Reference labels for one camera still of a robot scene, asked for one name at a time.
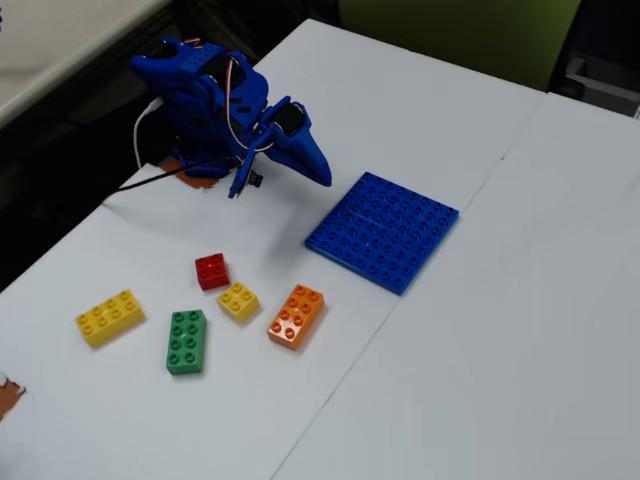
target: green lego brick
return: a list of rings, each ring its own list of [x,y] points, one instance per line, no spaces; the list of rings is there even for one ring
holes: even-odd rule
[[[173,314],[167,354],[171,375],[202,372],[206,331],[207,319],[202,310]]]

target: white table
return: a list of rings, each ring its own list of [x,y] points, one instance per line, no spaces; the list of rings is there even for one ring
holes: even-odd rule
[[[638,478],[638,151],[549,95],[275,479]]]
[[[0,128],[169,0],[4,0]]]
[[[261,188],[236,200],[231,178],[207,192],[156,182],[112,197],[14,282],[0,295],[0,370],[33,398],[0,425],[3,480],[269,479],[400,298],[304,239],[366,170],[464,208],[544,98],[312,21],[259,70],[271,103],[308,108],[333,186],[264,159]],[[262,303],[243,327],[197,285],[194,259],[216,252]],[[298,282],[327,306],[294,353],[266,329]],[[123,288],[147,320],[93,351],[74,318]],[[173,378],[170,315],[186,309],[209,321],[205,370]]]

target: blue lego baseplate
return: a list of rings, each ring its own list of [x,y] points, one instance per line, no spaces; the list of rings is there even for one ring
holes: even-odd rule
[[[459,212],[369,172],[307,238],[307,248],[398,295]]]

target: blue 3d-printed robot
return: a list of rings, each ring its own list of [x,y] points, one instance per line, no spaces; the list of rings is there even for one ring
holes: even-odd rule
[[[152,57],[138,56],[134,72],[156,93],[176,128],[173,153],[200,177],[221,178],[236,167],[229,198],[245,185],[260,186],[253,171],[256,153],[264,152],[320,185],[331,185],[327,159],[316,145],[304,106],[285,97],[268,106],[267,80],[240,52],[198,39],[163,39]]]

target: green chair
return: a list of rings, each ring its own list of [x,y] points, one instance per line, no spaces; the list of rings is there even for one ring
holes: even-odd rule
[[[547,90],[580,0],[339,0],[344,27]]]

